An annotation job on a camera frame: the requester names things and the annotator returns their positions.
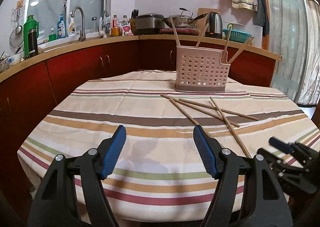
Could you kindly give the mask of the red white snack bag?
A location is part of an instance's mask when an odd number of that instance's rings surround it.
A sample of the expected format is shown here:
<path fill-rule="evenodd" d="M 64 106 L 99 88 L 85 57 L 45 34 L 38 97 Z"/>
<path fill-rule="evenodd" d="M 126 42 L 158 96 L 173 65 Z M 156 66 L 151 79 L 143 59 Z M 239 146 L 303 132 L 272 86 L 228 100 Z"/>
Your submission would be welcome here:
<path fill-rule="evenodd" d="M 132 36 L 132 30 L 130 24 L 124 24 L 121 26 L 122 36 Z"/>

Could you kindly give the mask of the clear seasoning bottle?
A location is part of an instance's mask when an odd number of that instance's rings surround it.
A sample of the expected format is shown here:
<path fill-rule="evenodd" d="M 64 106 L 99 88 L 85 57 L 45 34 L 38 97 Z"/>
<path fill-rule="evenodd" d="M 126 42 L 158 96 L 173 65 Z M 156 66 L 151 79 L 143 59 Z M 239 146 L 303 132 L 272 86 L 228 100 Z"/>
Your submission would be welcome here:
<path fill-rule="evenodd" d="M 127 15 L 123 15 L 123 21 L 122 21 L 122 26 L 127 26 L 129 24 L 129 20 L 127 18 Z"/>

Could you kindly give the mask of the red kitchen cabinets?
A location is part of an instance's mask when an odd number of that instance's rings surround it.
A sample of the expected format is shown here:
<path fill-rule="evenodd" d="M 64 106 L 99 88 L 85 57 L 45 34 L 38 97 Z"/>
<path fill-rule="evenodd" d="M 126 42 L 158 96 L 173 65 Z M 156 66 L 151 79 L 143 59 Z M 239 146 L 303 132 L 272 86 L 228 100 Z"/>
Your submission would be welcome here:
<path fill-rule="evenodd" d="M 31 183 L 17 150 L 53 108 L 90 79 L 137 70 L 173 71 L 174 40 L 118 42 L 47 59 L 1 81 L 1 210 L 28 218 Z"/>

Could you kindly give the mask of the striped tablecloth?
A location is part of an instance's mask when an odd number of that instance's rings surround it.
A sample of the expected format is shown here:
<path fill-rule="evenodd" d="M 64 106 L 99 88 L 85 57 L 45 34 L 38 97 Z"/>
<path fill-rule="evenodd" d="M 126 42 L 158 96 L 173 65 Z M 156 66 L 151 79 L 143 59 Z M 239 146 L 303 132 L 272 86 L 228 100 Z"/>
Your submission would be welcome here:
<path fill-rule="evenodd" d="M 31 183 L 39 186 L 58 154 L 80 156 L 113 135 L 119 125 L 126 142 L 103 187 L 112 211 L 139 222 L 200 220 L 217 182 L 208 175 L 193 141 L 193 124 L 171 98 L 211 104 L 212 97 L 251 155 L 264 148 L 289 164 L 292 156 L 269 145 L 271 137 L 319 149 L 319 129 L 285 94 L 274 88 L 227 80 L 223 93 L 182 93 L 175 73 L 137 71 L 90 80 L 75 89 L 26 138 L 18 159 Z M 242 150 L 225 124 L 181 107 L 220 144 Z"/>

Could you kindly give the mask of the crossing wooden chopstick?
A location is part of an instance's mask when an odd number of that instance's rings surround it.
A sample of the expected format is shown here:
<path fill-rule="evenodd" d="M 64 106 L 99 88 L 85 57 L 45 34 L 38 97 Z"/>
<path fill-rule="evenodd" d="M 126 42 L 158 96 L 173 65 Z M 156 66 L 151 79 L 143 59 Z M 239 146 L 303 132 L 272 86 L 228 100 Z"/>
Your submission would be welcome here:
<path fill-rule="evenodd" d="M 169 96 L 167 96 L 167 95 L 165 95 L 165 94 L 162 94 L 162 93 L 161 93 L 161 96 L 164 97 L 164 98 L 167 98 L 167 99 L 172 99 L 173 101 L 175 101 L 175 102 L 178 103 L 178 104 L 181 104 L 181 105 L 186 106 L 186 107 L 188 107 L 188 108 L 191 108 L 191 109 L 193 109 L 193 110 L 199 111 L 199 112 L 201 112 L 201 113 L 204 113 L 204 114 L 206 114 L 206 115 L 209 115 L 209 116 L 211 116 L 211 117 L 213 117 L 213 118 L 216 118 L 216 119 L 218 119 L 218 120 L 221 120 L 221 121 L 223 121 L 223 122 L 225 121 L 222 116 L 216 115 L 216 114 L 213 114 L 212 112 L 209 112 L 209 111 L 206 111 L 206 110 L 204 110 L 204 109 L 201 109 L 201 108 L 199 108 L 199 107 L 196 106 L 196 105 L 192 105 L 192 104 L 183 102 L 183 101 L 181 101 L 181 100 L 178 100 L 178 99 L 175 99 L 175 98 L 171 98 L 171 97 L 169 97 Z"/>

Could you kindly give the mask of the teal plastic colander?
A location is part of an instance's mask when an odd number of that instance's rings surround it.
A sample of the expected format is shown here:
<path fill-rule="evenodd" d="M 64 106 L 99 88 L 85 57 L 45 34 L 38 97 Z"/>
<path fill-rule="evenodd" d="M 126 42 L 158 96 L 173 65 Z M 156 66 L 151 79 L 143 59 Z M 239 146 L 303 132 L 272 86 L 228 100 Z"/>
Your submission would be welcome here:
<path fill-rule="evenodd" d="M 238 43 L 245 43 L 252 35 L 250 33 L 231 30 L 229 40 Z"/>

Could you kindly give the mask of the small green soap bottle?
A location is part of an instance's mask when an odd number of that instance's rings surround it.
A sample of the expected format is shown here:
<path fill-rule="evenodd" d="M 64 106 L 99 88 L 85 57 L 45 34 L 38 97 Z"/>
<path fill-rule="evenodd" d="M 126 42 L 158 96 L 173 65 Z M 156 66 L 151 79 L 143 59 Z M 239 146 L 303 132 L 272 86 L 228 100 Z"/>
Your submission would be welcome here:
<path fill-rule="evenodd" d="M 50 42 L 55 41 L 57 39 L 55 29 L 53 26 L 50 29 L 50 35 L 49 35 L 48 39 Z"/>

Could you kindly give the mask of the long diagonal wooden chopstick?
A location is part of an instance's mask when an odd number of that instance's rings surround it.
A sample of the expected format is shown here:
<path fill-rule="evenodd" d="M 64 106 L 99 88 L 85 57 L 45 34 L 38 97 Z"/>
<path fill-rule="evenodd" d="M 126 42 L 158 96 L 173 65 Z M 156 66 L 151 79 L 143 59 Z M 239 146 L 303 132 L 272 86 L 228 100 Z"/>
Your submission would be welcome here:
<path fill-rule="evenodd" d="M 196 121 L 195 119 L 193 119 L 193 117 L 191 115 L 189 115 L 186 111 L 184 111 L 177 102 L 175 102 L 171 97 L 169 98 L 170 102 L 176 107 L 178 108 L 178 110 L 184 114 L 195 126 L 200 125 L 200 123 L 198 121 Z"/>

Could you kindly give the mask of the steel wok with lid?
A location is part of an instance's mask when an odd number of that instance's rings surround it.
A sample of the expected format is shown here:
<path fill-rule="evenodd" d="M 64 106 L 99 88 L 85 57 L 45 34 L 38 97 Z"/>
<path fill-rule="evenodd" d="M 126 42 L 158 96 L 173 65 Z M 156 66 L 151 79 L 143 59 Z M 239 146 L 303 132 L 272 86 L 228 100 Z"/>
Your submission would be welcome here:
<path fill-rule="evenodd" d="M 208 15 L 207 13 L 200 14 L 193 18 L 193 12 L 189 11 L 185 8 L 180 7 L 181 13 L 179 15 L 173 15 L 172 19 L 175 24 L 175 28 L 186 28 L 186 29 L 194 29 L 196 28 L 196 23 L 198 20 L 205 18 Z M 170 18 L 164 18 L 163 21 L 165 24 L 172 28 Z"/>

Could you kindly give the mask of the steel electric kettle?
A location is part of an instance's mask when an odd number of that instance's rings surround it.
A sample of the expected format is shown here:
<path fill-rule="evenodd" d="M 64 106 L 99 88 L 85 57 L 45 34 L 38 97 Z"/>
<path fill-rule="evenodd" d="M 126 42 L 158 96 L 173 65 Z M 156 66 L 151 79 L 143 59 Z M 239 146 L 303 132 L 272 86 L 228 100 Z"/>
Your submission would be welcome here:
<path fill-rule="evenodd" d="M 208 13 L 206 24 L 209 25 L 206 29 L 206 37 L 222 39 L 222 18 L 220 14 L 217 12 Z"/>

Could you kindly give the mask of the dark hanging cloth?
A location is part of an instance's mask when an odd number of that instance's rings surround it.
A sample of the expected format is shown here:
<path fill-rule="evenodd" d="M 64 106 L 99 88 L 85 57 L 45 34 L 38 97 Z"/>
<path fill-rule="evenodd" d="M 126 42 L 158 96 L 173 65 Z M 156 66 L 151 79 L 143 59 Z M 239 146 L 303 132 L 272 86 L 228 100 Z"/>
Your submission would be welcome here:
<path fill-rule="evenodd" d="M 263 37 L 270 32 L 270 23 L 267 14 L 266 0 L 257 0 L 257 5 L 254 6 L 254 12 L 256 13 L 254 18 L 254 25 L 261 26 L 263 28 Z"/>

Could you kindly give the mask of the blue dish soap bottle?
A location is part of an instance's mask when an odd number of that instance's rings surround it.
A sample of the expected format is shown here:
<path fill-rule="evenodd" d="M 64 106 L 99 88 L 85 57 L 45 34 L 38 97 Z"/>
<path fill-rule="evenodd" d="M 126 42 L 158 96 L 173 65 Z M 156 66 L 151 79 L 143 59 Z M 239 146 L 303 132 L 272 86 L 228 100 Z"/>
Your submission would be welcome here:
<path fill-rule="evenodd" d="M 63 18 L 63 14 L 59 14 L 59 21 L 57 23 L 57 37 L 59 39 L 65 38 L 66 35 L 66 22 Z"/>

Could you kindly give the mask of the cooking oil bottle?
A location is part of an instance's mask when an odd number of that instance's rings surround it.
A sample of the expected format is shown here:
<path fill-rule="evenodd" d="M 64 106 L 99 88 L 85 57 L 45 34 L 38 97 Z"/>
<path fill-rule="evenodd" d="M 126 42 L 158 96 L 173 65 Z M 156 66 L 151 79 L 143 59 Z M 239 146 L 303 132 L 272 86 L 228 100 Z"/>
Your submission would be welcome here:
<path fill-rule="evenodd" d="M 120 26 L 119 26 L 119 19 L 117 15 L 114 15 L 111 20 L 111 36 L 117 37 L 121 35 Z"/>

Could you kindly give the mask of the wooden countertop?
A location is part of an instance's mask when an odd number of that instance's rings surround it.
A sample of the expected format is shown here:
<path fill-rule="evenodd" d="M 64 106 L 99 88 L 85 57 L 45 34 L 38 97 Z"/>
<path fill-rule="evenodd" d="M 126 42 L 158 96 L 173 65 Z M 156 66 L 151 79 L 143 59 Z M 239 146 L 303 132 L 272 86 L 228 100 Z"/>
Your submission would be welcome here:
<path fill-rule="evenodd" d="M 44 50 L 44 53 L 37 55 L 33 58 L 30 58 L 26 61 L 22 61 L 18 63 L 17 65 L 5 70 L 1 73 L 1 81 L 5 81 L 9 77 L 13 76 L 16 73 L 19 73 L 20 71 L 33 66 L 37 63 L 40 63 L 42 61 L 45 61 L 47 59 L 51 59 L 54 57 L 57 57 L 59 55 L 64 55 L 73 51 L 91 48 L 93 46 L 98 45 L 105 45 L 105 44 L 111 44 L 111 43 L 118 43 L 118 42 L 129 42 L 129 41 L 139 41 L 139 40 L 174 40 L 175 36 L 173 35 L 141 35 L 141 36 L 122 36 L 122 37 L 109 37 L 109 38 L 97 38 L 97 39 L 91 39 L 89 41 L 84 42 L 78 42 L 78 43 L 72 43 L 64 46 L 55 47 L 51 50 Z M 235 48 L 235 49 L 244 49 L 246 51 L 252 52 L 257 55 L 261 55 L 270 59 L 274 59 L 277 61 L 282 61 L 282 56 L 275 54 L 271 51 L 256 48 L 254 46 L 247 46 L 243 47 L 241 43 L 237 42 L 229 42 L 229 47 Z"/>

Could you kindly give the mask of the red induction cooker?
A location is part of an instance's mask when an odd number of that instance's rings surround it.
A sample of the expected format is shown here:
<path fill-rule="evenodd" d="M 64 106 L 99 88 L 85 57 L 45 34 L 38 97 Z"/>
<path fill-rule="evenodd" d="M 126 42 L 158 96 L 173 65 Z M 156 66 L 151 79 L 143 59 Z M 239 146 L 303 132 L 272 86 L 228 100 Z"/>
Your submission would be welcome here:
<path fill-rule="evenodd" d="M 176 28 L 176 32 L 178 35 L 190 35 L 190 36 L 199 36 L 201 34 L 201 31 L 199 31 L 197 29 L 186 29 L 186 28 Z M 173 28 L 160 29 L 159 34 L 160 35 L 173 35 L 174 30 L 173 30 Z"/>

